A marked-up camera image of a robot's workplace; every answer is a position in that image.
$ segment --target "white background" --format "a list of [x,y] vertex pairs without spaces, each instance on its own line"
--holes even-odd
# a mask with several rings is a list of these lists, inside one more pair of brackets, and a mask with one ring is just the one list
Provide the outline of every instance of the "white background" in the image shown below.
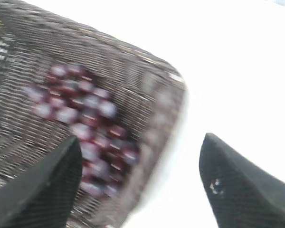
[[265,0],[27,2],[150,51],[186,80],[188,115],[176,153],[162,161],[152,200],[125,227],[217,227],[198,171],[206,132],[285,181],[285,7]]

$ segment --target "woven basket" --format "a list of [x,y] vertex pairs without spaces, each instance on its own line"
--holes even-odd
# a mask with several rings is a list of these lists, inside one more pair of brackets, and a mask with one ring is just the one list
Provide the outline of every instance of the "woven basket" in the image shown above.
[[10,181],[52,151],[68,127],[31,113],[22,87],[53,62],[83,64],[114,94],[120,121],[142,156],[117,199],[79,190],[68,227],[120,227],[137,205],[179,114],[185,84],[167,62],[86,25],[17,0],[0,0],[0,179]]

